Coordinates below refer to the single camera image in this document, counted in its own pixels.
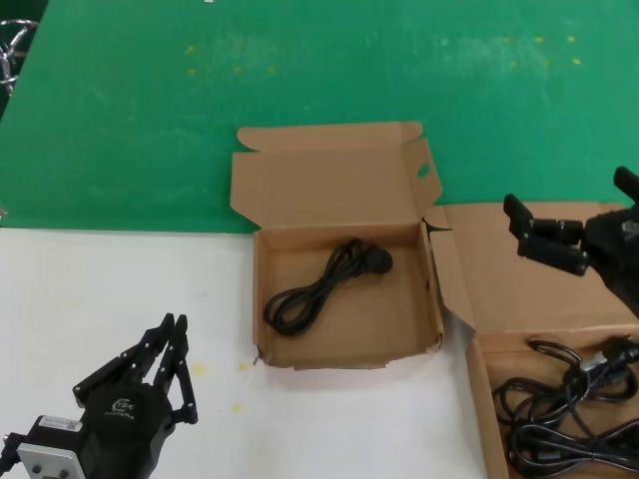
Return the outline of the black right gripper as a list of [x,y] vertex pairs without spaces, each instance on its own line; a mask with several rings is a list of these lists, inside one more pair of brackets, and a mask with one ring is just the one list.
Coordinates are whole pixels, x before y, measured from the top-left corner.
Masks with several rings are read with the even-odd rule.
[[[620,166],[613,183],[633,203],[639,203],[639,176]],[[638,289],[638,206],[597,215],[584,224],[574,220],[538,219],[514,194],[503,200],[509,231],[517,239],[517,254],[574,275],[588,267],[600,274],[610,290]]]

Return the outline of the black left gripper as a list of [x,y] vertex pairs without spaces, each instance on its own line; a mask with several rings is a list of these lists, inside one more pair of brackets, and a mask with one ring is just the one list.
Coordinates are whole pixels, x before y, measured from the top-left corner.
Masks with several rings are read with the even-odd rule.
[[[149,478],[156,469],[168,437],[179,423],[195,425],[197,402],[187,363],[188,319],[167,313],[161,324],[142,339],[73,387],[76,399],[89,399],[99,388],[121,382],[141,382],[157,356],[166,350],[156,372],[155,386],[122,386],[93,396],[83,419],[95,436],[93,478]],[[172,409],[168,395],[177,380],[182,405]]]

